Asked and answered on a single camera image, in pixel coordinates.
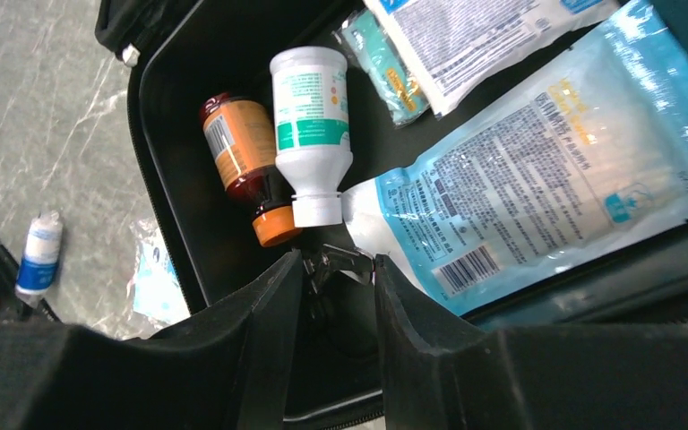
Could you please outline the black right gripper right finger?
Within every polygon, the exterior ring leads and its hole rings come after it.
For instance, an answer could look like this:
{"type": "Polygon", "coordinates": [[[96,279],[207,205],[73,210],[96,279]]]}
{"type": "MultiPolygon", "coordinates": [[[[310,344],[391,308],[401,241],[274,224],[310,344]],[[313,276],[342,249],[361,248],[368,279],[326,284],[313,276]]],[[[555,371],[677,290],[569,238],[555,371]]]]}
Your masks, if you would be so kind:
{"type": "Polygon", "coordinates": [[[688,429],[688,324],[481,330],[374,263],[390,429],[688,429]]]}

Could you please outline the brown bottle orange cap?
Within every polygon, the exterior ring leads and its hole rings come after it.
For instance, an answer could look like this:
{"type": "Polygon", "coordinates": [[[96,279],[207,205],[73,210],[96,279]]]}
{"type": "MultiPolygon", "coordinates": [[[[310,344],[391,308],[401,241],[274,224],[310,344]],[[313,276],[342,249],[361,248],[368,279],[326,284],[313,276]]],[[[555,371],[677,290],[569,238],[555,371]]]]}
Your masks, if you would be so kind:
{"type": "Polygon", "coordinates": [[[298,236],[302,229],[295,226],[291,186],[275,164],[275,133],[266,108],[223,92],[205,100],[199,116],[228,198],[247,213],[260,245],[298,236]]]}

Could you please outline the white gauze dressing packet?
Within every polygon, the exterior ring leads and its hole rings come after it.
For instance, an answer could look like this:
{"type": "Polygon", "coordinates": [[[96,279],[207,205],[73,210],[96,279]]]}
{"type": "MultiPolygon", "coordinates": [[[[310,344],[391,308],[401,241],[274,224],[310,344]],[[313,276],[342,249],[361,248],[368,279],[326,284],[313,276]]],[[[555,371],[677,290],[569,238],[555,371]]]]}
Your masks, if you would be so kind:
{"type": "Polygon", "coordinates": [[[616,1],[367,1],[416,77],[433,113],[450,114],[483,80],[602,22],[616,1]]]}

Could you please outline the blue cotton swab packet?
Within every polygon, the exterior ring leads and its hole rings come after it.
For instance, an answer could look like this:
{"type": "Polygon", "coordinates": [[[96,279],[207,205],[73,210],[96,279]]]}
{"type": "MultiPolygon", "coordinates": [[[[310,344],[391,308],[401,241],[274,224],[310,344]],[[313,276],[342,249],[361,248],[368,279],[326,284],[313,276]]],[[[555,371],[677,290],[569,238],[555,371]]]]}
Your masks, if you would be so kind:
{"type": "Polygon", "coordinates": [[[631,1],[404,168],[353,186],[355,245],[464,315],[688,221],[688,53],[631,1]]]}

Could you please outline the black handled scissors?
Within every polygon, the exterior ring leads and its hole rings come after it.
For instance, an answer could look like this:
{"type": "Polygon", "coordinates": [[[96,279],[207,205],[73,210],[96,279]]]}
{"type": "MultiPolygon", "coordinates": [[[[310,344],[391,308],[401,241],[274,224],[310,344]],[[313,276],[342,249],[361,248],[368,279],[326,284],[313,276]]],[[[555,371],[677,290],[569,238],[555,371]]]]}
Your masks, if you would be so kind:
{"type": "Polygon", "coordinates": [[[302,337],[339,355],[366,361],[377,355],[374,260],[359,248],[330,244],[303,252],[302,337]]]}

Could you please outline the white bottle green label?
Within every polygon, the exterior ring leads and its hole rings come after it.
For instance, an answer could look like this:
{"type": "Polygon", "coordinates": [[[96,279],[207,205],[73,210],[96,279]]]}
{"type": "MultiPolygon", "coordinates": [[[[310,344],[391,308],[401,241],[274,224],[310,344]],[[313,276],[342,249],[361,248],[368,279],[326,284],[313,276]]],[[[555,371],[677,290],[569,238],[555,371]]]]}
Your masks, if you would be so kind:
{"type": "Polygon", "coordinates": [[[295,226],[339,225],[339,187],[353,163],[347,59],[329,47],[295,47],[273,57],[270,70],[276,166],[293,188],[295,226]]]}

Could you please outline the red medicine kit case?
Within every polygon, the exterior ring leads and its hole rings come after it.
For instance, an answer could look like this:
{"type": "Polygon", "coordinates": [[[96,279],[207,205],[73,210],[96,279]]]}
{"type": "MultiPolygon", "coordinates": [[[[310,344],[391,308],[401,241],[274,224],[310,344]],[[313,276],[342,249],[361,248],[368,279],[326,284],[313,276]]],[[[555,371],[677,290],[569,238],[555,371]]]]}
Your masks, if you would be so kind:
{"type": "Polygon", "coordinates": [[[688,429],[688,1],[105,1],[192,317],[316,429],[688,429]]]}

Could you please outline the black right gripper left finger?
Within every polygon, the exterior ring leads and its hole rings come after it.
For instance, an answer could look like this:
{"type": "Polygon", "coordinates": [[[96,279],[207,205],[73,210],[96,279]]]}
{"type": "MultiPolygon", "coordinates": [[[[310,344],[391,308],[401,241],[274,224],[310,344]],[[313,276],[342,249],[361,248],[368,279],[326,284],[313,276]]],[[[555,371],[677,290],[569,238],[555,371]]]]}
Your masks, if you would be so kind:
{"type": "Polygon", "coordinates": [[[0,324],[0,429],[280,429],[302,280],[289,252],[146,340],[0,324]]]}

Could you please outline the alcohol wipes clear bag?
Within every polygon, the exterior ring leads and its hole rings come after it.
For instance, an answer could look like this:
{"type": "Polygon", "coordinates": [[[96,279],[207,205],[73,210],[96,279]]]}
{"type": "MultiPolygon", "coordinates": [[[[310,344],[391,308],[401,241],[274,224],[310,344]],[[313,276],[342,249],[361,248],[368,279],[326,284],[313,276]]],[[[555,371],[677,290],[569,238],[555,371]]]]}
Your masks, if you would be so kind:
{"type": "Polygon", "coordinates": [[[136,239],[136,265],[128,283],[133,311],[158,327],[182,322],[191,313],[158,222],[139,219],[131,230],[136,239]]]}

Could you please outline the teal header small items bag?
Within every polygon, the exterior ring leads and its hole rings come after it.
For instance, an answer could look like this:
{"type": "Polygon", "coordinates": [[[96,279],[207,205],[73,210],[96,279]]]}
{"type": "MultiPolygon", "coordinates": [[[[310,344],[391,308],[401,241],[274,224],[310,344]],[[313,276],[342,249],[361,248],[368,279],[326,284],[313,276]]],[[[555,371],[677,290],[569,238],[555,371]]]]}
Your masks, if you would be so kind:
{"type": "Polygon", "coordinates": [[[430,108],[417,79],[372,12],[353,12],[333,36],[350,62],[367,74],[395,127],[415,122],[430,108]]]}

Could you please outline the white bandage roll blue label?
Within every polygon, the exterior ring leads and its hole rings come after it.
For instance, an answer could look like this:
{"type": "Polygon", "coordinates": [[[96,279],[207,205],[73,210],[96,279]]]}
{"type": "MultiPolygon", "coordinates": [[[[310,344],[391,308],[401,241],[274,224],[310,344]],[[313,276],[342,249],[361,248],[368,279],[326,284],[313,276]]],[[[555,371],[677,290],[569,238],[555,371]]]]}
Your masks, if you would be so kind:
{"type": "Polygon", "coordinates": [[[64,223],[58,211],[41,212],[28,230],[15,289],[38,296],[52,285],[62,248],[64,223]]]}

